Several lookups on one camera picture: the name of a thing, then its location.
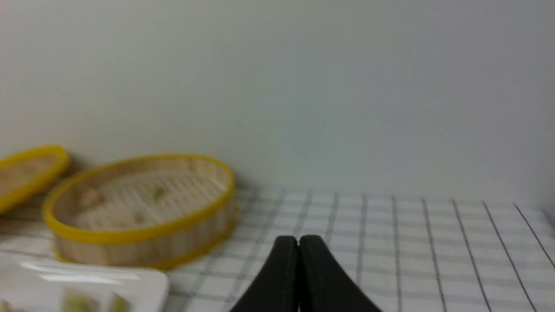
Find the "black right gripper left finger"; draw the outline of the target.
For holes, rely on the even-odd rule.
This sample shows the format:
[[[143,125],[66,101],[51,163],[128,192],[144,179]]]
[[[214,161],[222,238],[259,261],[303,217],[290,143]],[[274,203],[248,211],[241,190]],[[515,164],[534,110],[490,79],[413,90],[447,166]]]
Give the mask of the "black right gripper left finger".
[[[276,237],[264,265],[232,312],[297,312],[299,250],[293,236]]]

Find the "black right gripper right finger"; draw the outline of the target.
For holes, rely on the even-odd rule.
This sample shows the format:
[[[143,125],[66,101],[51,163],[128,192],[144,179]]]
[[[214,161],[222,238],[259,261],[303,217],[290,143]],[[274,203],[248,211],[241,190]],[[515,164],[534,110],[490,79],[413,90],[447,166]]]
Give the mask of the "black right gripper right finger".
[[[300,311],[380,311],[339,265],[322,237],[303,236],[298,250]]]

